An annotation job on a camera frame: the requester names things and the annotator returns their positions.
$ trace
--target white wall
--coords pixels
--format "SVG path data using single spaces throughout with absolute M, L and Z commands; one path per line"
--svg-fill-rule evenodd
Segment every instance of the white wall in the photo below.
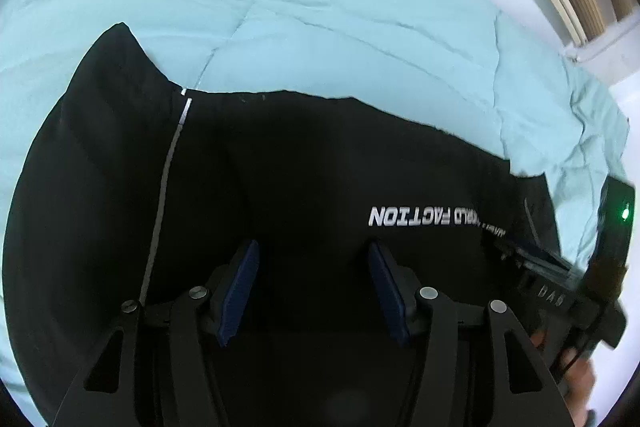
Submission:
M 640 71 L 612 86 L 610 92 L 629 119 L 629 133 L 623 164 L 626 174 L 636 187 L 640 186 Z M 629 270 L 620 299 L 625 307 L 628 324 L 615 351 L 598 346 L 593 353 L 598 381 L 591 396 L 590 407 L 601 421 L 624 391 L 640 361 L 640 219 L 634 222 L 634 233 L 628 257 Z
M 565 54 L 609 86 L 640 71 L 640 7 L 585 46 L 570 44 Z

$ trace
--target silver bolt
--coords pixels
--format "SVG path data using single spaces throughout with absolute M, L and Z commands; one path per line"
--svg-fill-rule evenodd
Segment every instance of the silver bolt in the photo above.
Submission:
M 491 309 L 496 313 L 504 313 L 507 311 L 507 305 L 502 301 L 491 301 Z
M 430 301 L 432 301 L 437 296 L 438 291 L 436 290 L 436 288 L 432 288 L 431 286 L 420 288 L 420 297 L 422 297 L 423 299 L 429 299 Z
M 120 309 L 123 313 L 133 313 L 138 309 L 138 301 L 124 301 Z
M 195 286 L 189 290 L 189 296 L 192 299 L 202 299 L 208 292 L 204 286 Z

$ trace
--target light blue comforter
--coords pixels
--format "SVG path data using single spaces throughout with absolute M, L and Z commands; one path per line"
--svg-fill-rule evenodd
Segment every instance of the light blue comforter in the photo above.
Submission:
M 515 174 L 546 172 L 562 255 L 579 266 L 604 178 L 624 176 L 628 124 L 607 89 L 488 0 L 0 0 L 0 234 L 36 131 L 117 22 L 184 87 L 355 96 Z M 0 325 L 0 377 L 43 425 Z

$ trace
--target human hand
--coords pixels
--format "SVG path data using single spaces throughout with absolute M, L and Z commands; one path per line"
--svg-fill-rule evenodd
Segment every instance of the human hand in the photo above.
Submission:
M 534 346 L 540 347 L 545 340 L 544 331 L 536 331 L 531 336 Z M 562 365 L 566 367 L 575 357 L 576 350 L 569 349 L 562 354 Z M 569 393 L 564 397 L 571 418 L 575 427 L 584 427 L 587 422 L 588 410 L 587 402 L 596 383 L 596 376 L 593 370 L 593 363 L 588 359 L 578 359 L 564 375 L 564 379 L 569 386 Z

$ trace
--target black fabric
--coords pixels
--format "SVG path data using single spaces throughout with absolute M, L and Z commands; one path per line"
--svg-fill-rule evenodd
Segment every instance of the black fabric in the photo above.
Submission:
M 424 285 L 479 305 L 502 295 L 500 281 L 486 232 L 461 209 L 495 233 L 530 235 L 527 198 L 537 235 L 559 250 L 544 176 L 516 178 L 506 161 L 349 98 L 181 94 L 114 26 L 36 136 L 5 238 L 10 339 L 49 422 L 100 330 L 140 293 L 188 98 L 148 303 L 206 282 L 241 240 L 258 240 L 239 334 L 209 345 L 232 427 L 394 425 L 414 353 L 386 333 L 369 239 Z M 382 207 L 397 209 L 389 226 Z

